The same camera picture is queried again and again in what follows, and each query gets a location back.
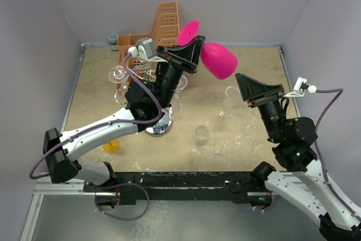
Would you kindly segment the pink plastic goblet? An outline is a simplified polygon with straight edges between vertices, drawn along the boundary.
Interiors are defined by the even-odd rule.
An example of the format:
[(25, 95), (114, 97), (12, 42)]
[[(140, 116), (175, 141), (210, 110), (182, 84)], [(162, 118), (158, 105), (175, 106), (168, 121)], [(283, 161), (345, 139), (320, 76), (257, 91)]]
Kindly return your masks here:
[[(178, 46), (185, 46), (195, 39), (200, 28), (198, 20), (190, 21), (180, 31), (177, 38)], [(203, 44), (200, 58), (205, 68), (217, 79), (224, 80), (233, 75), (237, 69), (237, 57), (226, 47), (218, 43)]]

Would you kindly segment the clear champagne flute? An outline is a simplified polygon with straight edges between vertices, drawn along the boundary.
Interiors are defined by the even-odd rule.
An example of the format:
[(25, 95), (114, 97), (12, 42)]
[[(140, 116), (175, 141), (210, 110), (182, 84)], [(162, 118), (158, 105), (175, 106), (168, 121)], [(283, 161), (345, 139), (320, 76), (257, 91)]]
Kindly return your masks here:
[(180, 119), (182, 117), (182, 103), (180, 100), (180, 93), (186, 88), (187, 84), (187, 78), (182, 75), (171, 103), (171, 116), (174, 120)]

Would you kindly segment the clear wine glass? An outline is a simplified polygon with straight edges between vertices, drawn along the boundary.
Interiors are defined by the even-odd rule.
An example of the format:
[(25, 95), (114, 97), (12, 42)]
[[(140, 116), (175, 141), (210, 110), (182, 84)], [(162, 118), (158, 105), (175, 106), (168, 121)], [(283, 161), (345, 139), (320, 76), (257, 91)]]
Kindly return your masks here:
[(190, 150), (195, 155), (201, 155), (205, 151), (205, 146), (210, 138), (209, 129), (206, 126), (197, 126), (192, 135)]
[(125, 94), (128, 89), (129, 75), (120, 65), (113, 67), (108, 74), (109, 80), (117, 85), (117, 90), (114, 94), (115, 102), (118, 104), (126, 104)]
[(225, 89), (222, 108), (219, 116), (223, 119), (229, 119), (232, 116), (233, 110), (237, 107), (240, 100), (240, 91), (235, 86), (229, 86)]

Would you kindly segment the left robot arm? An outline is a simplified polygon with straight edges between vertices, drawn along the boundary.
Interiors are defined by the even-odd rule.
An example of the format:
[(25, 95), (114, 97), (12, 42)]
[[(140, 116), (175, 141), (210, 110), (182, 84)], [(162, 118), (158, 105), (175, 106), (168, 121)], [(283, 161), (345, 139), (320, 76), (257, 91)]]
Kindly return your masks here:
[[(204, 36), (196, 36), (184, 46), (155, 48), (153, 41), (145, 38), (130, 47), (122, 62), (131, 78), (125, 94), (126, 107), (78, 129), (46, 132), (43, 153), (51, 182), (63, 183), (77, 177), (103, 191), (114, 189), (116, 176), (110, 163), (87, 163), (83, 155), (114, 139), (154, 126), (164, 115), (162, 109), (171, 106), (183, 72), (196, 72), (204, 43)], [(137, 78), (127, 67), (128, 58), (136, 56), (157, 63), (154, 82)]]

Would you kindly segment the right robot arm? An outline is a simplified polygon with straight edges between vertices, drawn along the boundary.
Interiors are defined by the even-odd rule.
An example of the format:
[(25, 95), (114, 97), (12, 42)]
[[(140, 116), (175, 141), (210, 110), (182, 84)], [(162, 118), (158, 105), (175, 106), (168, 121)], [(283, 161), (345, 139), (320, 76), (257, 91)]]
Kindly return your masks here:
[(311, 148), (318, 145), (319, 123), (308, 117), (286, 116), (290, 98), (321, 91), (301, 77), (290, 93), (282, 85), (266, 85), (241, 73), (235, 78), (243, 101), (259, 110), (267, 140), (276, 145), (272, 151), (277, 162), (306, 186), (300, 188), (262, 162), (252, 171), (252, 187), (275, 192), (303, 211), (319, 225), (326, 240), (360, 240), (360, 207), (330, 177), (320, 150)]

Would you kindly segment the clear back wine glass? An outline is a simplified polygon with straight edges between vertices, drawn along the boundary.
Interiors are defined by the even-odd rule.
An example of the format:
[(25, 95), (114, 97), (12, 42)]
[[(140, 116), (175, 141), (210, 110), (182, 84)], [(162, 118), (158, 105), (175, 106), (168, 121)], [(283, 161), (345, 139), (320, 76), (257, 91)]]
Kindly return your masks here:
[(235, 86), (229, 86), (225, 89), (222, 108), (219, 116), (223, 119), (229, 119), (232, 116), (233, 110), (237, 107), (240, 100), (240, 91)]

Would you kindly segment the clear front wine glass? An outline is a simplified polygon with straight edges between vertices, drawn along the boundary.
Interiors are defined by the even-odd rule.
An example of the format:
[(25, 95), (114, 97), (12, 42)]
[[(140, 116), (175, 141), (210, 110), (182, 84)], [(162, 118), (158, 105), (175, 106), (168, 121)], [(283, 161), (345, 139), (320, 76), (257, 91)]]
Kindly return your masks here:
[(197, 126), (192, 135), (190, 150), (195, 155), (201, 155), (205, 151), (205, 146), (210, 138), (209, 129), (206, 126)]

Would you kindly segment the chrome wine glass rack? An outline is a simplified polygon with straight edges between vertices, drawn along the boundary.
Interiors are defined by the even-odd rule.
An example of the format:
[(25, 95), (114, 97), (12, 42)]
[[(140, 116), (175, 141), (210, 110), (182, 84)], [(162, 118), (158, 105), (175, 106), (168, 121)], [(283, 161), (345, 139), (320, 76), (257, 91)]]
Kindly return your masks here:
[(146, 129), (146, 134), (154, 137), (163, 136), (168, 133), (173, 125), (173, 118), (171, 116), (171, 103), (168, 108), (162, 110), (163, 117), (152, 127)]

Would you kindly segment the orange plastic file organizer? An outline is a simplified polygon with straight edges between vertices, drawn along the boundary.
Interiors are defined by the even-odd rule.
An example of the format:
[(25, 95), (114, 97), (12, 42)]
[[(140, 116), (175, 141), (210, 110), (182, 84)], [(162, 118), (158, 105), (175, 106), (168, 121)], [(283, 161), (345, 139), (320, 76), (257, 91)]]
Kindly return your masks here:
[(135, 46), (139, 39), (151, 38), (155, 47), (172, 47), (177, 44), (178, 35), (179, 18), (177, 2), (161, 2), (157, 9), (153, 27), (149, 33), (121, 34), (118, 36), (119, 62), (123, 61), (127, 50)]

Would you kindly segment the small grey cap bottle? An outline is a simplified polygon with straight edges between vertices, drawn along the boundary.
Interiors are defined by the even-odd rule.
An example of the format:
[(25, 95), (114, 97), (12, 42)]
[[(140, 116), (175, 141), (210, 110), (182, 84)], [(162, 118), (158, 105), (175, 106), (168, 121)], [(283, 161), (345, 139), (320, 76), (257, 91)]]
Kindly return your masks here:
[(113, 33), (108, 36), (108, 43), (112, 51), (118, 51), (118, 35)]

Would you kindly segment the yellow plastic goblet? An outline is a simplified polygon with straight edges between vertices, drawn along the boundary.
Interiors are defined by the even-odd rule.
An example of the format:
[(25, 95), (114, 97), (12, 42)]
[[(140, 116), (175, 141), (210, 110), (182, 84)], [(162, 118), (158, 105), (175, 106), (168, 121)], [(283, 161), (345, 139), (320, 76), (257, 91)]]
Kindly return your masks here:
[(120, 149), (120, 140), (114, 139), (102, 145), (104, 152), (113, 154)]

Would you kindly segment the black base frame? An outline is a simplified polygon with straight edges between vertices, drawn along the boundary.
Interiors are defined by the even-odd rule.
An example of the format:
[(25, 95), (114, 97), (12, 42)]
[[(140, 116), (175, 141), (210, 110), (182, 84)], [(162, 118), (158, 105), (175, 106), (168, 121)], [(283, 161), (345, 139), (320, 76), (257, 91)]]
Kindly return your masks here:
[(83, 188), (96, 195), (115, 193), (120, 205), (148, 199), (272, 203), (272, 193), (252, 172), (116, 172), (100, 187), (86, 181)]

